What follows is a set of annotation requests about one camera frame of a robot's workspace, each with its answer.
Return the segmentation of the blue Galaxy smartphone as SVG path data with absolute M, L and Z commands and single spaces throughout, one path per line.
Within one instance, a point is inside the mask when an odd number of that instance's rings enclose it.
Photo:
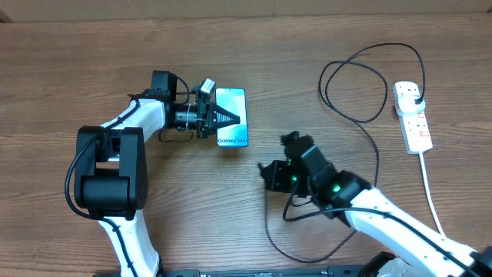
M 218 123 L 216 142 L 221 148 L 248 146 L 248 116 L 245 90 L 242 88 L 218 88 L 215 121 Z

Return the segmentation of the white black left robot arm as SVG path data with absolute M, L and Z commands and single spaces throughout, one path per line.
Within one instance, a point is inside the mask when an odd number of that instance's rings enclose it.
M 160 254 L 151 243 L 143 208 L 148 197 L 145 143 L 167 129 L 211 135 L 225 148 L 248 145 L 246 93 L 219 88 L 206 78 L 178 102 L 181 77 L 155 70 L 150 88 L 131 94 L 116 118 L 78 130 L 76 155 L 65 177 L 65 199 L 77 215 L 106 231 L 120 262 L 119 276 L 164 276 Z

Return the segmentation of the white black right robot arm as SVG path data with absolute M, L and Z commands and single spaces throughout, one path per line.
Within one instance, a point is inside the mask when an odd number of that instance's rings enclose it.
M 285 158 L 259 167 L 264 188 L 291 198 L 310 198 L 310 217 L 340 219 L 388 248 L 363 269 L 363 275 L 390 272 L 415 276 L 489 276 L 491 250 L 478 252 L 446 238 L 391 202 L 383 192 L 352 172 L 338 171 L 309 135 L 281 136 Z

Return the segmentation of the white charger plug adapter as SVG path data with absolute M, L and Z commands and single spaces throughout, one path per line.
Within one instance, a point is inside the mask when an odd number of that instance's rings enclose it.
M 423 112 L 426 102 L 417 95 L 397 95 L 395 109 L 399 116 L 406 116 Z

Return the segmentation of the white power strip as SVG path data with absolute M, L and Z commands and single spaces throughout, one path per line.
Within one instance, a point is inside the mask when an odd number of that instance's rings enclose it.
M 394 101 L 397 95 L 420 95 L 417 84 L 408 81 L 396 82 L 393 86 Z M 431 134 L 423 112 L 399 116 L 399 123 L 404 140 L 404 147 L 408 154 L 423 154 L 433 148 Z

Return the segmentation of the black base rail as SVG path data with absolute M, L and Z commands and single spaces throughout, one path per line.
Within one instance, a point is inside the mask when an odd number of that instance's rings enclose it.
M 200 272 L 196 269 L 162 271 L 165 277 L 358 277 L 362 265 L 331 265 L 325 269 L 269 269 Z

